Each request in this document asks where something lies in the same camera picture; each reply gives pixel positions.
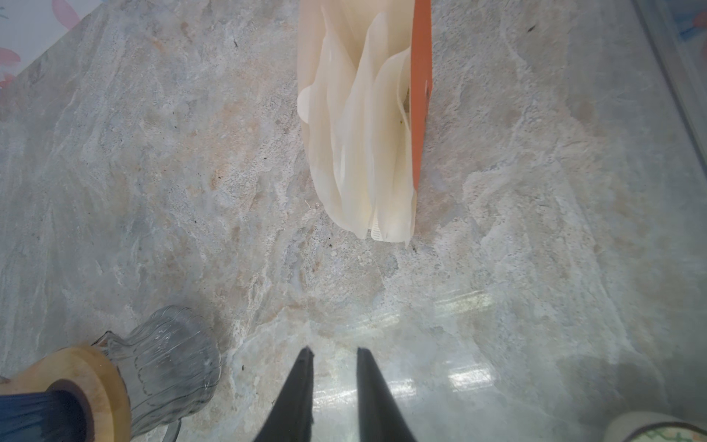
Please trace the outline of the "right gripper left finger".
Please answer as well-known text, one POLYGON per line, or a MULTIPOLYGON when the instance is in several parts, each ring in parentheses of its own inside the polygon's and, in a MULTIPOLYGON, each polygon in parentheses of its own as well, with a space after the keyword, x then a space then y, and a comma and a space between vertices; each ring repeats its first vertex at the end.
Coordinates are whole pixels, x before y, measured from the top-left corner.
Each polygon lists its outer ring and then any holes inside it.
POLYGON ((255 441, 311 441, 314 354, 301 349, 255 441))

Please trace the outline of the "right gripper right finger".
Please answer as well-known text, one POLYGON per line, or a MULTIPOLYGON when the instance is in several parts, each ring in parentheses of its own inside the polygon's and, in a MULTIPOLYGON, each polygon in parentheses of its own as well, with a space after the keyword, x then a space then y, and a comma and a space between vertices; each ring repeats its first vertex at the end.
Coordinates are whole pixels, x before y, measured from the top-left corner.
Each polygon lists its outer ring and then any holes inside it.
POLYGON ((360 440, 416 442, 371 351, 359 347, 356 354, 360 440))

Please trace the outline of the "blue glass dripper cone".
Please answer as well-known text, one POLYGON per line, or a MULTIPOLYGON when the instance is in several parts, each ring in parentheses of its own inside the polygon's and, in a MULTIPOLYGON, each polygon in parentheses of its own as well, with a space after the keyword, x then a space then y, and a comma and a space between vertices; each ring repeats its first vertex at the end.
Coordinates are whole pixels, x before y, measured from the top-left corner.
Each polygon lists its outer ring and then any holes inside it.
POLYGON ((2 441, 85 441, 86 415, 69 392, 35 392, 1 397, 2 441))

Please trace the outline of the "coffee filter paper pack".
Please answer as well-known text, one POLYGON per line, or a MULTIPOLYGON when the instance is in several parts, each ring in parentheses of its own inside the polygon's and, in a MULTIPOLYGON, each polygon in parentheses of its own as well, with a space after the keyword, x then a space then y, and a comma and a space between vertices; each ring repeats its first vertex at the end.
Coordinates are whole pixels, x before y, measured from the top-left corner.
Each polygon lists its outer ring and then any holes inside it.
POLYGON ((298 116, 315 191, 359 239, 406 243, 433 90, 427 1, 303 1, 298 116))

